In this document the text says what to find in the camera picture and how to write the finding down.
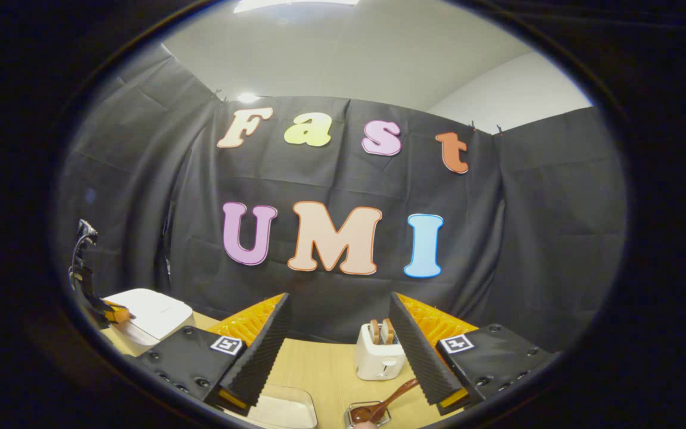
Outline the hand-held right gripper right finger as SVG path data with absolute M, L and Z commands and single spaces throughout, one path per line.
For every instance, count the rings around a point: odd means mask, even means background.
M 481 328 L 400 293 L 389 320 L 428 404 L 441 415 L 505 393 L 556 358 L 501 324 Z

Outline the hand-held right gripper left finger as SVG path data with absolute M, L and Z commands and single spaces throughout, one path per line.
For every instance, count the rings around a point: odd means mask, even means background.
M 281 293 L 208 329 L 185 325 L 135 365 L 198 401 L 245 416 L 258 404 L 291 318 L 289 294 Z

